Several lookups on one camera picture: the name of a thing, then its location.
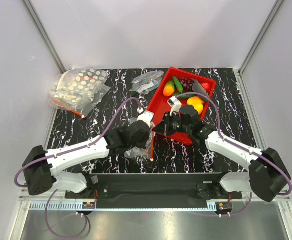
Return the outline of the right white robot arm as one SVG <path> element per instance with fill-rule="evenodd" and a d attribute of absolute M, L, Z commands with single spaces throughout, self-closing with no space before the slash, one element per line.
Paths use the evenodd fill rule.
<path fill-rule="evenodd" d="M 226 137 L 220 130 L 203 123 L 192 106 L 183 106 L 179 112 L 166 112 L 154 131 L 165 136 L 186 134 L 193 147 L 218 153 L 245 169 L 245 172 L 230 172 L 220 177 L 213 185 L 218 198 L 230 192 L 251 192 L 271 202 L 286 186 L 292 190 L 291 177 L 276 150 L 260 150 Z"/>

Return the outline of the red toy apple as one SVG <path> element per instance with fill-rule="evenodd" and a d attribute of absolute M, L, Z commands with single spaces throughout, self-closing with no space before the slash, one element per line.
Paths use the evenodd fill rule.
<path fill-rule="evenodd" d="M 204 89 L 207 93 L 210 92 L 211 87 L 210 87 L 210 85 L 209 85 L 208 83 L 206 83 L 206 82 L 205 82 L 205 83 L 202 83 L 201 86 L 203 87 L 203 89 Z"/>

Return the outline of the orange zip top bag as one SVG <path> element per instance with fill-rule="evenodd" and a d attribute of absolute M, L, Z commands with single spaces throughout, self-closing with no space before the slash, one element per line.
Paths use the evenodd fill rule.
<path fill-rule="evenodd" d="M 147 155 L 145 151 L 149 151 L 151 137 L 152 137 L 152 135 L 156 135 L 156 133 L 153 131 L 154 127 L 155 127 L 155 125 L 154 125 L 154 123 L 152 123 L 151 127 L 150 127 L 149 139 L 146 142 L 145 147 L 144 148 L 134 147 L 134 148 L 126 151 L 124 153 L 124 157 L 126 157 L 128 159 L 137 158 L 137 157 L 143 157 L 143 158 L 153 162 L 154 161 L 154 156 L 153 155 Z"/>

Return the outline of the orange green toy mango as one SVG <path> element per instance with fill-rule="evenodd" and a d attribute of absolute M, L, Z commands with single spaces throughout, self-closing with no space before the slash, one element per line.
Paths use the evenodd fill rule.
<path fill-rule="evenodd" d="M 163 96 L 170 97 L 175 92 L 175 85 L 172 80 L 168 81 L 163 88 Z"/>

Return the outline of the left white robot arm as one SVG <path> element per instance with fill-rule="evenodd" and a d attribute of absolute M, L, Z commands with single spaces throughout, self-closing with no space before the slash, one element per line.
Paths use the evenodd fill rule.
<path fill-rule="evenodd" d="M 93 194 L 91 181 L 82 173 L 66 169 L 81 163 L 123 155 L 132 148 L 143 149 L 149 139 L 151 121 L 137 120 L 128 126 L 108 131 L 104 136 L 69 147 L 31 149 L 22 164 L 28 194 L 37 196 L 49 190 L 70 191 L 88 198 Z"/>

